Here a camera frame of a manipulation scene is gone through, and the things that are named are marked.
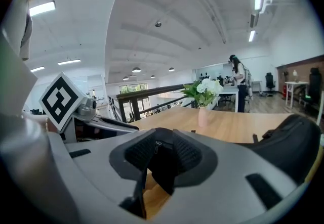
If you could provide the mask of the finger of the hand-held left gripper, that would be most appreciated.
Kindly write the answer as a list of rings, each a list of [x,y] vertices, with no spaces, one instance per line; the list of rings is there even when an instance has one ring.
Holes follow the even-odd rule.
[[[102,130],[114,131],[116,133],[132,133],[139,131],[139,128],[128,123],[95,116],[92,119],[92,126]]]

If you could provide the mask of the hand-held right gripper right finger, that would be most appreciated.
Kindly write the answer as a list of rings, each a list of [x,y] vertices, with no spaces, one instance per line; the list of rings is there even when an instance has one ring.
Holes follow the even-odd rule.
[[[174,131],[187,152],[174,192],[154,216],[156,224],[271,224],[303,191],[288,175],[252,150],[192,132]]]

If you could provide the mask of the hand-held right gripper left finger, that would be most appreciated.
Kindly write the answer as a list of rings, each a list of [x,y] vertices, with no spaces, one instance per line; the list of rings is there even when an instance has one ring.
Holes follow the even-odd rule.
[[[73,199],[76,220],[68,224],[146,224],[142,189],[147,166],[137,168],[135,150],[154,145],[155,129],[113,138],[65,144],[48,134],[54,162]]]

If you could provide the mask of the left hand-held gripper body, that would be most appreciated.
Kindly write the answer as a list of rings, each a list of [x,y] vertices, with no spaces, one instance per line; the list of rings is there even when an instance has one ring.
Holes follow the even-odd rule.
[[[75,120],[90,122],[96,116],[96,101],[87,97],[61,72],[46,88],[39,103],[57,133],[66,143],[76,143]]]

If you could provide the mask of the black backpack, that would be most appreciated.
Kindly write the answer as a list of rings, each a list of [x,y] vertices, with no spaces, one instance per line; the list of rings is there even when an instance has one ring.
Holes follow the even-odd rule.
[[[261,141],[242,143],[285,172],[300,185],[311,170],[319,150],[320,128],[297,114],[288,116],[276,129],[268,130]],[[153,157],[148,165],[155,181],[168,193],[174,191],[176,175],[183,170],[177,162],[173,131],[156,128]]]

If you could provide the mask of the black metal railing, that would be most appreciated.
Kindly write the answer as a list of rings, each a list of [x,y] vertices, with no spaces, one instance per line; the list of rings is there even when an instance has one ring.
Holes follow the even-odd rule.
[[[197,102],[193,99],[186,100],[188,96],[184,95],[181,91],[184,90],[184,85],[171,85],[164,87],[156,87],[153,89],[148,89],[144,91],[131,92],[119,95],[109,95],[108,96],[108,108],[112,114],[114,120],[120,122],[128,122],[127,113],[124,109],[124,104],[128,103],[130,105],[130,119],[133,121],[138,121],[147,112],[154,112],[155,109],[160,109],[164,106],[172,105],[178,101],[182,102],[181,106],[197,108]],[[147,109],[145,107],[140,108],[138,102],[145,98],[150,98],[151,96],[176,93],[180,94],[178,98],[172,98],[168,102],[158,103],[156,106],[150,106]]]

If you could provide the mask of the person's grey shirt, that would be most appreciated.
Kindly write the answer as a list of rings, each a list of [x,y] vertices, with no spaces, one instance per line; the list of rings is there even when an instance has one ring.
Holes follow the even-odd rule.
[[[13,0],[0,24],[0,115],[20,115],[37,78],[26,66],[33,21],[30,0]]]

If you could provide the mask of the wooden table with white legs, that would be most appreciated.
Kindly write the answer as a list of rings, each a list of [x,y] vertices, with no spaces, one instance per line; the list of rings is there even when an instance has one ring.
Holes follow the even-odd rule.
[[[132,122],[140,130],[155,127],[179,129],[185,131],[195,130],[198,134],[235,143],[253,143],[253,134],[262,140],[262,135],[269,129],[275,129],[291,113],[235,113],[225,111],[207,111],[207,125],[198,126],[198,109],[174,107],[153,116]],[[319,148],[316,160],[306,177],[310,182],[318,171],[324,158],[324,149]],[[148,171],[143,192],[146,219],[153,219],[162,209],[170,196],[155,183]]]

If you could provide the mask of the pink vase with white flowers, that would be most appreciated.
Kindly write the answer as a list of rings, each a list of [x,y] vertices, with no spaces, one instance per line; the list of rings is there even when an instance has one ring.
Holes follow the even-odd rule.
[[[223,86],[219,80],[210,80],[208,78],[202,81],[195,81],[193,84],[184,84],[184,90],[181,92],[190,97],[198,104],[198,125],[205,127],[207,125],[207,107],[223,92]]]

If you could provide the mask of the long white desk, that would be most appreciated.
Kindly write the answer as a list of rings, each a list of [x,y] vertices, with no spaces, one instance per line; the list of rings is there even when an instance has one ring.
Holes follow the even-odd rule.
[[[219,93],[217,96],[216,105],[219,105],[220,96],[230,96],[235,95],[235,113],[238,112],[238,95],[239,89],[236,86],[225,86],[223,87],[223,91]]]

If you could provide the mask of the black swivel chair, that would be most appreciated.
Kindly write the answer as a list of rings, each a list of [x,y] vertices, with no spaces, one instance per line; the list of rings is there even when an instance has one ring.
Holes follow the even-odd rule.
[[[268,89],[269,92],[273,92],[273,90],[275,89],[275,81],[272,73],[270,72],[266,73],[265,79],[266,79],[266,88]]]

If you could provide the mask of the small white desk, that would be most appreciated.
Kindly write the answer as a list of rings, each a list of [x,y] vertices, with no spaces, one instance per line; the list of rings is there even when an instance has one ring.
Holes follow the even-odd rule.
[[[286,81],[286,106],[289,106],[292,109],[294,104],[294,91],[298,87],[307,87],[308,85],[309,82],[306,81]]]

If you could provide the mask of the black high-back chair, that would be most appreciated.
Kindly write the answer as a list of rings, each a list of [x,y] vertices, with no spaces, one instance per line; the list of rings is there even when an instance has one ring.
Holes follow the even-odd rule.
[[[300,102],[303,102],[303,112],[311,109],[312,106],[318,105],[321,95],[322,75],[318,67],[310,69],[309,85],[303,87],[300,92]]]

